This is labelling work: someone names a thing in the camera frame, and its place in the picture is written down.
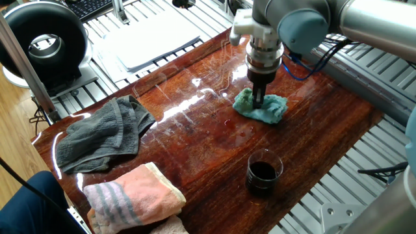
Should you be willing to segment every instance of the wooden table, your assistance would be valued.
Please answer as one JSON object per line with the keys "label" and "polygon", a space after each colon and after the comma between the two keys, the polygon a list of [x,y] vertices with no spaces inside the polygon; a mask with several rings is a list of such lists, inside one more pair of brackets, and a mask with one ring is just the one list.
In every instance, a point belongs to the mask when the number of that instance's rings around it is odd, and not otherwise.
{"label": "wooden table", "polygon": [[[381,118],[380,111],[327,75],[297,81],[283,68],[267,89],[267,94],[289,100],[282,121],[267,125],[241,116],[232,104],[252,85],[244,64],[249,39],[233,47],[228,34],[229,30],[223,32],[33,139],[85,220],[90,206],[81,191],[84,186],[111,181],[152,161],[185,195],[187,204],[179,217],[189,233],[268,233]],[[286,63],[297,76],[307,74]],[[61,173],[54,149],[66,128],[110,98],[128,94],[157,120],[141,138],[138,155],[119,157],[106,173]],[[261,148],[276,152],[284,164],[277,189],[267,199],[254,198],[244,187],[248,157]],[[132,233],[146,233],[145,229]]]}

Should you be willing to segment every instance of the wet rag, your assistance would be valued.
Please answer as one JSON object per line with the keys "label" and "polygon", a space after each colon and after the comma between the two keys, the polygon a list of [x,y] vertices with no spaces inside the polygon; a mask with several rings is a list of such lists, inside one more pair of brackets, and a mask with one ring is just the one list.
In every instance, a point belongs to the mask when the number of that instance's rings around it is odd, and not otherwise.
{"label": "wet rag", "polygon": [[137,154],[139,136],[154,122],[133,96],[113,98],[67,128],[57,145],[58,167],[68,174],[106,170],[115,157]]}
{"label": "wet rag", "polygon": [[287,98],[277,95],[265,95],[260,109],[253,109],[253,91],[245,88],[235,97],[233,108],[245,117],[260,120],[266,124],[277,124],[287,110]]}
{"label": "wet rag", "polygon": [[186,199],[153,162],[118,179],[84,188],[91,210],[87,217],[96,234],[113,234],[180,213]]}
{"label": "wet rag", "polygon": [[176,215],[172,215],[169,219],[159,227],[156,227],[150,234],[189,234],[182,224],[182,220]]}

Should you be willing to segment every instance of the beige towel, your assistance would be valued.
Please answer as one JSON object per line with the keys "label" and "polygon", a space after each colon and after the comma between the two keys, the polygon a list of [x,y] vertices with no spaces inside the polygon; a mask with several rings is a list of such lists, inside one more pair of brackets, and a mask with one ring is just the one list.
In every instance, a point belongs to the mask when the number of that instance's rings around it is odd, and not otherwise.
{"label": "beige towel", "polygon": [[182,220],[172,215],[164,224],[156,227],[150,234],[189,234],[182,224]]}

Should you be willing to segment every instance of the white paper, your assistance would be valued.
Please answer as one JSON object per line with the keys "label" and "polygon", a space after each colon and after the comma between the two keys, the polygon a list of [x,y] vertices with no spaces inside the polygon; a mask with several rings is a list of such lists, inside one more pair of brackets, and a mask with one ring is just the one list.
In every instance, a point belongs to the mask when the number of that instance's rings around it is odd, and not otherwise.
{"label": "white paper", "polygon": [[199,40],[199,30],[175,12],[163,12],[106,34],[94,44],[95,56],[116,82],[128,78],[153,60]]}

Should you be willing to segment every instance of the metal pole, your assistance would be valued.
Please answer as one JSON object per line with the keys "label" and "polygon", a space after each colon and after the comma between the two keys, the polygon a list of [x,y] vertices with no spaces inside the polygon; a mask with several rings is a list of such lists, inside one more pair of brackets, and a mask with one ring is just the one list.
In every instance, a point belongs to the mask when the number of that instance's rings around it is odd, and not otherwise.
{"label": "metal pole", "polygon": [[389,0],[351,0],[342,9],[347,38],[416,62],[416,5]]}
{"label": "metal pole", "polygon": [[12,29],[2,14],[0,14],[0,41],[10,55],[10,58],[12,58],[20,74],[26,80],[38,104],[54,122],[60,120],[59,114],[47,94],[44,84],[40,81],[38,74],[36,74],[32,64],[21,48],[18,39],[14,36]]}
{"label": "metal pole", "polygon": [[341,234],[415,233],[415,195],[416,178],[408,166]]}
{"label": "metal pole", "polygon": [[123,0],[112,0],[112,13],[120,20],[123,24],[130,23],[127,15],[124,12]]}

